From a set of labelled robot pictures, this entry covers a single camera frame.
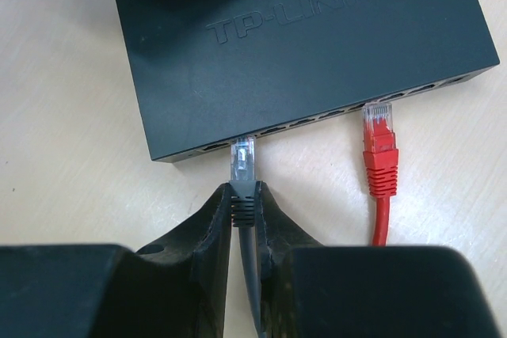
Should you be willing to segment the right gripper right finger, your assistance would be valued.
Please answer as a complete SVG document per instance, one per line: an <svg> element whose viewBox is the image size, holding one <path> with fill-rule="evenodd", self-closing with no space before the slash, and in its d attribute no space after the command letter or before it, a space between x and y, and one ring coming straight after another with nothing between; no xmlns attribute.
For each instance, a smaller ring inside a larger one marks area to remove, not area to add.
<svg viewBox="0 0 507 338"><path fill-rule="evenodd" d="M478 277L443 246L326 246L255 190L269 337L498 337Z"/></svg>

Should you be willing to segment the black network switch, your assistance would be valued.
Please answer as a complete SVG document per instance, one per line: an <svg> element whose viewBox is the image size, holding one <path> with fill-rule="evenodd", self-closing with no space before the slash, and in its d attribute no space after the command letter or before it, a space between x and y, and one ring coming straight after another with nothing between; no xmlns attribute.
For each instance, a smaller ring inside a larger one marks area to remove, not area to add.
<svg viewBox="0 0 507 338"><path fill-rule="evenodd" d="M116 0L151 159L176 162L500 59L478 0Z"/></svg>

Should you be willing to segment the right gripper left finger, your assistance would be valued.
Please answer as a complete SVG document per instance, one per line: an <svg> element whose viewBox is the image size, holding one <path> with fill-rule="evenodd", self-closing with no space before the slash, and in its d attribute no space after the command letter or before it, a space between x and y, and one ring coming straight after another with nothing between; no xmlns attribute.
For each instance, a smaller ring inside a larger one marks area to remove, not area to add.
<svg viewBox="0 0 507 338"><path fill-rule="evenodd" d="M4 337L221 337L231 187L131 251L120 245L1 249Z"/></svg>

